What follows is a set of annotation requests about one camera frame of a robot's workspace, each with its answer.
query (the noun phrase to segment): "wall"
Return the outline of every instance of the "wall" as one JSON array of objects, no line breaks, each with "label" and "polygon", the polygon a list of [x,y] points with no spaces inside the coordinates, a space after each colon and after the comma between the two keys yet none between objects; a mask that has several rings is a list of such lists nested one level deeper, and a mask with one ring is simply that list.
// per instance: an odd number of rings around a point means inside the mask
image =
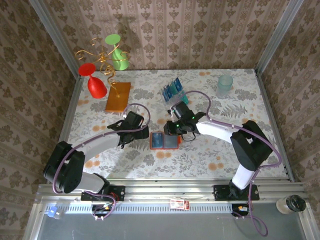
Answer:
[{"label": "wall", "polygon": [[262,78],[290,165],[320,226],[320,1],[303,2]]},{"label": "wall", "polygon": [[[118,33],[131,69],[254,68],[288,0],[44,0],[71,52]],[[84,61],[94,61],[89,57]]]},{"label": "wall", "polygon": [[0,239],[21,239],[75,79],[27,0],[0,1]]}]

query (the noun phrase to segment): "table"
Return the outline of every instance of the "table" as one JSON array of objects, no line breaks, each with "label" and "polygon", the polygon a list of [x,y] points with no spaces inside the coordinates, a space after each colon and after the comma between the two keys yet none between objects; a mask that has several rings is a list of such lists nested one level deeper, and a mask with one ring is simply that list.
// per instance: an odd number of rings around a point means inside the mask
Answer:
[{"label": "table", "polygon": [[[218,77],[224,74],[233,77],[233,87],[223,99],[216,96]],[[95,72],[105,85],[107,78]],[[129,103],[140,103],[151,112],[149,131],[163,131],[170,119],[165,108],[161,88],[179,77],[185,91],[199,90],[211,98],[210,116],[220,121],[241,125],[247,120],[256,121],[270,142],[276,145],[275,136],[253,69],[192,69],[192,70],[134,70],[117,71],[115,79],[131,82]],[[122,119],[120,113],[104,111],[108,95],[101,99],[91,97],[84,78],[78,99],[68,142],[78,143]],[[189,108],[195,113],[205,112],[207,100],[197,93],[188,95]],[[147,118],[142,107],[133,106],[132,111]],[[175,150],[150,150],[149,138],[135,140],[124,149],[108,149],[89,160],[84,171],[97,173],[105,178],[231,178],[239,162],[234,148],[225,141],[212,136],[198,135],[192,142],[183,142]],[[278,159],[272,153],[265,163]],[[287,178],[283,165],[262,170],[258,177]]]}]

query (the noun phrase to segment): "small box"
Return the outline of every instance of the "small box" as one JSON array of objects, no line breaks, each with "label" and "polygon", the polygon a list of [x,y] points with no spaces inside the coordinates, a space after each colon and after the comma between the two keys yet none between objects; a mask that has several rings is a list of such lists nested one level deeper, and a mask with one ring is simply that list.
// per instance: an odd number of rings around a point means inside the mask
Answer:
[{"label": "small box", "polygon": [[163,131],[153,131],[150,133],[150,149],[178,149],[181,137],[177,135],[165,135]]}]

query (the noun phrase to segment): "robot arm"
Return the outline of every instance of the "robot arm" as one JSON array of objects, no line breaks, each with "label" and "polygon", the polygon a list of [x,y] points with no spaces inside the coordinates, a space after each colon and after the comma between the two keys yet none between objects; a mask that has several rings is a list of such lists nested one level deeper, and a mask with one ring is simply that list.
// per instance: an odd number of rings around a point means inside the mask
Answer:
[{"label": "robot arm", "polygon": [[[107,149],[117,146],[124,148],[126,144],[134,140],[148,138],[148,126],[142,130],[128,132],[128,130],[141,129],[143,121],[144,118],[141,115],[130,111],[124,120],[111,124],[107,127],[106,131],[86,139],[82,143],[83,146],[77,148],[68,157],[68,163],[63,164],[57,176],[56,187],[66,194],[75,189],[107,194],[110,186],[109,182],[98,174],[83,172],[84,165],[95,155]],[[72,148],[73,146],[65,141],[59,142],[56,145],[43,170],[43,175],[47,180],[53,182],[58,166]]]},{"label": "robot arm", "polygon": [[[209,121],[200,122],[205,116],[204,112],[194,114],[184,102],[179,102],[171,108],[171,114],[177,121],[167,121],[164,126],[164,133],[167,135],[183,135],[186,133],[196,133],[210,135],[232,144],[239,160],[239,167],[229,183],[230,193],[238,198],[248,187],[256,170],[272,153],[272,150],[264,142],[243,130],[236,130],[215,124]],[[267,139],[261,129],[254,121],[243,124],[243,128],[250,130]]]}]

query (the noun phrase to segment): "black lid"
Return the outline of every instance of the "black lid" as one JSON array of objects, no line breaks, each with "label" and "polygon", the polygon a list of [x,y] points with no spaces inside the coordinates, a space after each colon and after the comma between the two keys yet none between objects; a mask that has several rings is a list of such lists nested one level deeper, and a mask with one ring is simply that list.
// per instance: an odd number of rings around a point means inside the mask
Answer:
[{"label": "black lid", "polygon": [[291,195],[285,200],[286,205],[291,211],[302,212],[306,209],[306,201],[298,195]]}]

